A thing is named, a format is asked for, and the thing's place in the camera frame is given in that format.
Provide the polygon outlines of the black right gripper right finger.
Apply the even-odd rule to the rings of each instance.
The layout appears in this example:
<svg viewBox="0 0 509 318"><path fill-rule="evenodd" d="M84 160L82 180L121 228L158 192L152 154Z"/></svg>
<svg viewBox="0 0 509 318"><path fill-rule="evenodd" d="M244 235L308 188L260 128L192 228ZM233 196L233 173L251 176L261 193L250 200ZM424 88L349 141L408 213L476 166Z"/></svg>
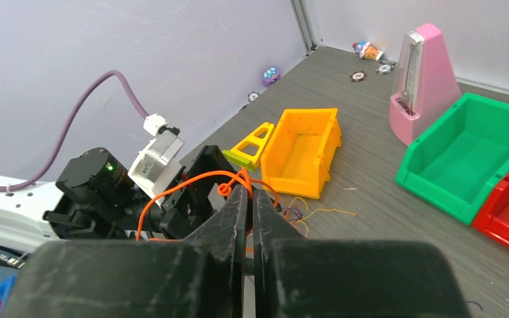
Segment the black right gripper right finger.
<svg viewBox="0 0 509 318"><path fill-rule="evenodd" d="M253 193L257 317L469 317L443 253L410 240L312 240Z"/></svg>

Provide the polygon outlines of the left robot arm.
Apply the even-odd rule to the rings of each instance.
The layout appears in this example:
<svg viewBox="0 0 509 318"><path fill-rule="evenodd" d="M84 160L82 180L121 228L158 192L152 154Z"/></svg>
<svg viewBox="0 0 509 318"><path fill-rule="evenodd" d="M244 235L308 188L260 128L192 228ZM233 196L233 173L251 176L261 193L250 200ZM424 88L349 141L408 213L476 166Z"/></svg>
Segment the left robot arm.
<svg viewBox="0 0 509 318"><path fill-rule="evenodd" d="M0 191L0 248L21 254L53 240L187 236L214 214L209 195L233 168L217 146L203 147L189 166L177 151L150 145L126 168L93 148L55 182Z"/></svg>

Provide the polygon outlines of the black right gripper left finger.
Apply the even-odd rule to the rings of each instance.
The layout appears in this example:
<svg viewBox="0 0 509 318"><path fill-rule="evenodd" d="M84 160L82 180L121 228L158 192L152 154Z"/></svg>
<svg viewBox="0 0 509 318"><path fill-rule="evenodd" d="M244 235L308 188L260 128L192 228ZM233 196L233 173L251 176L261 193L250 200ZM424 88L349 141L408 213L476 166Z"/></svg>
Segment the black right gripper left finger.
<svg viewBox="0 0 509 318"><path fill-rule="evenodd" d="M57 240L19 274L2 317L241 317L249 196L182 240Z"/></svg>

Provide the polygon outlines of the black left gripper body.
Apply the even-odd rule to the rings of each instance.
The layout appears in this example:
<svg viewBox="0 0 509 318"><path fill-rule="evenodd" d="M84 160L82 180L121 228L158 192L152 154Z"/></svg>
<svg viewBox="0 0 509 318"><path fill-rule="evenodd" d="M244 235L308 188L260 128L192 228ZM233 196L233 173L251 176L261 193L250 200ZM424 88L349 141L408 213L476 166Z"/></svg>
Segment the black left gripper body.
<svg viewBox="0 0 509 318"><path fill-rule="evenodd" d="M237 173L218 146L204 146L196 159L182 168L180 175L172 182L172 187L192 177L219 170ZM230 180L227 176L207 176L164 196L158 214L158 232L168 239L188 236L215 213L209 200L210 193Z"/></svg>

